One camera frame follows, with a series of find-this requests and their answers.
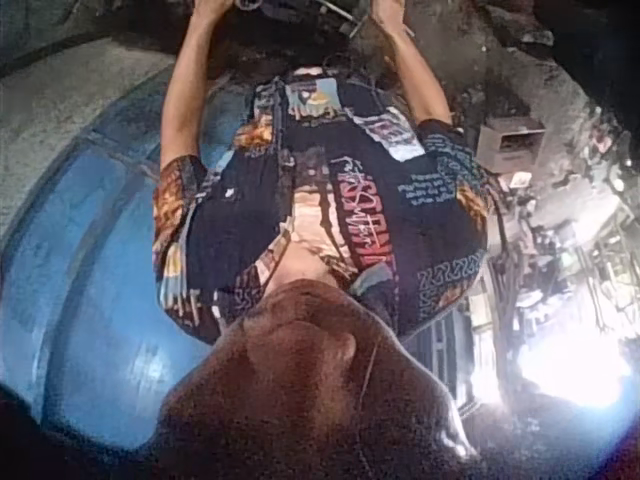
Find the man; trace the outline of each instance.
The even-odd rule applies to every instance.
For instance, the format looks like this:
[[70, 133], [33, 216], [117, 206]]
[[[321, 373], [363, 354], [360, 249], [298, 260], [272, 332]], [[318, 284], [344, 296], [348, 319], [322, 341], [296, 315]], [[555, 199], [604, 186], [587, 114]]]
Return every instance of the man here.
[[300, 69], [198, 158], [212, 32], [196, 2], [167, 93], [154, 265], [161, 305], [210, 357], [168, 396], [145, 454], [192, 478], [459, 476], [473, 458], [445, 387], [405, 338], [472, 284], [483, 171], [403, 25], [374, 0], [412, 119], [355, 75]]

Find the short sleeve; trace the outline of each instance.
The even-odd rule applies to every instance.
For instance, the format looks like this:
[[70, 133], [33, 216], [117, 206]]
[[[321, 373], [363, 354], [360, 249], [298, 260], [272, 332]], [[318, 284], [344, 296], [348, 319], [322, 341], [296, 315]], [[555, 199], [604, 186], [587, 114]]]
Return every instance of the short sleeve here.
[[153, 192], [153, 268], [156, 276], [162, 272], [166, 250], [184, 223], [206, 171], [198, 157], [186, 155], [176, 158], [160, 172], [160, 181]]
[[416, 130], [421, 143], [426, 142], [431, 135], [442, 135], [459, 147], [468, 148], [462, 133], [440, 120], [430, 119], [420, 122]]

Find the concrete floor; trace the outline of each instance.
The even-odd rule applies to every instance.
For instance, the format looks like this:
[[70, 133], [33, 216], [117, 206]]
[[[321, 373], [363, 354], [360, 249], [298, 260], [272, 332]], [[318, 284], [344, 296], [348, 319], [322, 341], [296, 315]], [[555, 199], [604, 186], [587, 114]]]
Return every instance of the concrete floor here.
[[105, 39], [0, 80], [0, 238], [64, 147], [107, 105], [172, 61]]

